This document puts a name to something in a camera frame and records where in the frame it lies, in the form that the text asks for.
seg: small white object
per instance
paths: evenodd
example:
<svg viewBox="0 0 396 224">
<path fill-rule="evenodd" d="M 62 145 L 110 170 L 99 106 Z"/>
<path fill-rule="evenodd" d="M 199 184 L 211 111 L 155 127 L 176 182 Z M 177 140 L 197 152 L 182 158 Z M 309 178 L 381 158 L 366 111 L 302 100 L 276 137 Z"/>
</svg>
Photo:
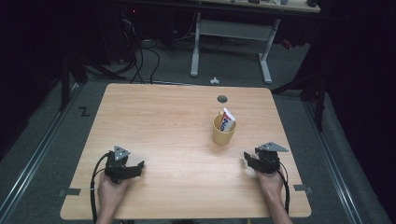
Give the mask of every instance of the small white object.
<svg viewBox="0 0 396 224">
<path fill-rule="evenodd" d="M 213 77 L 213 79 L 210 80 L 210 83 L 212 83 L 212 84 L 219 84 L 220 81 L 218 81 L 218 79 L 217 79 L 216 77 Z"/>
</svg>

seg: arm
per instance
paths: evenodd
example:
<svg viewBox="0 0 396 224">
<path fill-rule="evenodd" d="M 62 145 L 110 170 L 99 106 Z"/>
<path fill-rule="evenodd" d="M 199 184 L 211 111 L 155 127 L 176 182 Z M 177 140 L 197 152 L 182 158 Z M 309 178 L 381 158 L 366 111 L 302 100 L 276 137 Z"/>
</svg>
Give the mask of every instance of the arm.
<svg viewBox="0 0 396 224">
<path fill-rule="evenodd" d="M 101 204 L 96 224 L 112 223 L 130 179 L 123 180 L 120 184 L 114 184 L 110 177 L 101 173 L 98 189 L 99 203 Z"/>
<path fill-rule="evenodd" d="M 271 217 L 275 224 L 292 223 L 289 214 L 286 212 L 280 198 L 283 187 L 283 180 L 278 173 L 264 174 L 256 171 L 260 180 L 262 193 L 270 209 Z"/>
</svg>

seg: yellow cup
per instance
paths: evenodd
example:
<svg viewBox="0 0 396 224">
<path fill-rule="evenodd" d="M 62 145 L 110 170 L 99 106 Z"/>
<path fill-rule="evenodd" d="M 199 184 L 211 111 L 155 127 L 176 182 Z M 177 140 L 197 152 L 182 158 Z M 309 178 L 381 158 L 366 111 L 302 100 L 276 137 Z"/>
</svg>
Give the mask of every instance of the yellow cup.
<svg viewBox="0 0 396 224">
<path fill-rule="evenodd" d="M 214 143 L 223 146 L 230 142 L 230 139 L 233 136 L 233 132 L 235 132 L 236 129 L 236 121 L 233 123 L 233 126 L 231 127 L 231 130 L 229 132 L 221 132 L 219 130 L 221 119 L 222 119 L 222 114 L 217 115 L 213 119 L 212 138 Z"/>
</svg>

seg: dark background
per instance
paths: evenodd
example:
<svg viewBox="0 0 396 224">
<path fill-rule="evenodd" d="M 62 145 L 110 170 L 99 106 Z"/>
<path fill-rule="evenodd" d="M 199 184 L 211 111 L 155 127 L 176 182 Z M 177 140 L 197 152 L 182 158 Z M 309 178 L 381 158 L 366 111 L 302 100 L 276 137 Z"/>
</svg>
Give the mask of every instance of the dark background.
<svg viewBox="0 0 396 224">
<path fill-rule="evenodd" d="M 293 45 L 313 44 L 296 79 L 316 74 L 319 81 L 325 81 L 346 138 L 379 201 L 395 221 L 391 201 L 396 198 L 395 3 L 319 3 L 322 14 L 349 17 L 349 22 L 325 22 L 319 30 L 317 23 L 283 20 L 276 42 L 288 39 Z M 172 43 L 173 29 L 188 29 L 188 24 L 175 23 L 181 20 L 173 18 L 191 17 L 191 13 L 160 9 L 145 12 L 144 33 L 167 44 Z M 112 45 L 123 43 L 118 13 L 117 5 L 94 7 L 73 1 L 0 3 L 1 158 L 59 79 L 65 55 L 78 52 L 98 63 L 125 57 L 123 46 Z M 319 84 L 308 83 L 301 89 L 318 88 Z"/>
</svg>

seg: gray floor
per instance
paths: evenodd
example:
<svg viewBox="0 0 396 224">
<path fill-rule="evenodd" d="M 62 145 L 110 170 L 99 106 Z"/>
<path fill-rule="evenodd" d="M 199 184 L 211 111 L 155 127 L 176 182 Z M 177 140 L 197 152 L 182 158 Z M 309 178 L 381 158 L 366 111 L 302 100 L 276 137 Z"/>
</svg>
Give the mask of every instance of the gray floor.
<svg viewBox="0 0 396 224">
<path fill-rule="evenodd" d="M 210 80 L 216 77 L 219 86 L 263 87 L 274 89 L 293 80 L 309 46 L 285 49 L 273 45 L 268 64 L 273 77 L 272 85 L 263 83 L 257 52 L 261 42 L 228 40 L 217 49 L 217 43 L 208 41 L 202 45 L 200 70 L 198 77 L 190 77 L 192 45 L 190 41 L 178 42 L 173 47 L 156 45 L 152 49 L 160 54 L 161 60 L 153 79 L 159 82 L 184 83 L 191 85 L 212 85 Z M 148 80 L 157 57 L 151 51 L 143 50 L 144 63 L 141 70 L 143 79 Z M 110 69 L 118 69 L 114 64 Z M 128 83 L 135 69 L 125 74 Z M 8 194 L 23 174 L 23 169 L 34 156 L 38 148 L 44 148 L 43 159 L 37 162 L 37 169 L 30 170 L 32 178 L 25 182 L 21 197 L 14 198 L 15 206 L 9 212 L 1 214 L 6 223 L 92 223 L 85 221 L 66 221 L 60 218 L 64 202 L 62 190 L 68 189 L 77 167 L 81 150 L 91 129 L 95 113 L 108 83 L 116 82 L 109 78 L 90 75 L 84 86 L 75 91 L 75 100 L 67 113 L 59 114 L 61 87 L 57 85 L 46 100 L 37 109 L 7 156 L 0 162 L 0 202 L 8 202 Z M 307 196 L 312 215 L 307 218 L 295 218 L 294 223 L 390 223 L 384 209 L 376 200 L 359 163 L 350 150 L 349 144 L 337 117 L 332 110 L 329 97 L 326 98 L 326 110 L 323 118 L 323 133 L 318 133 L 312 123 L 312 105 L 314 102 L 301 102 L 299 91 L 286 91 L 274 95 L 276 106 L 290 141 L 290 147 L 299 169 L 303 183 L 308 187 Z M 86 107 L 86 114 L 81 116 Z M 54 135 L 46 135 L 51 123 L 62 122 Z M 331 157 L 324 148 L 331 152 Z M 329 161 L 335 161 L 335 172 L 341 174 L 334 178 L 334 167 Z M 356 212 L 347 211 L 343 192 L 348 192 Z M 210 223 L 234 223 L 245 220 L 205 220 Z M 152 220 L 137 220 L 136 223 L 152 223 Z M 253 219 L 253 223 L 271 223 L 270 218 Z"/>
</svg>

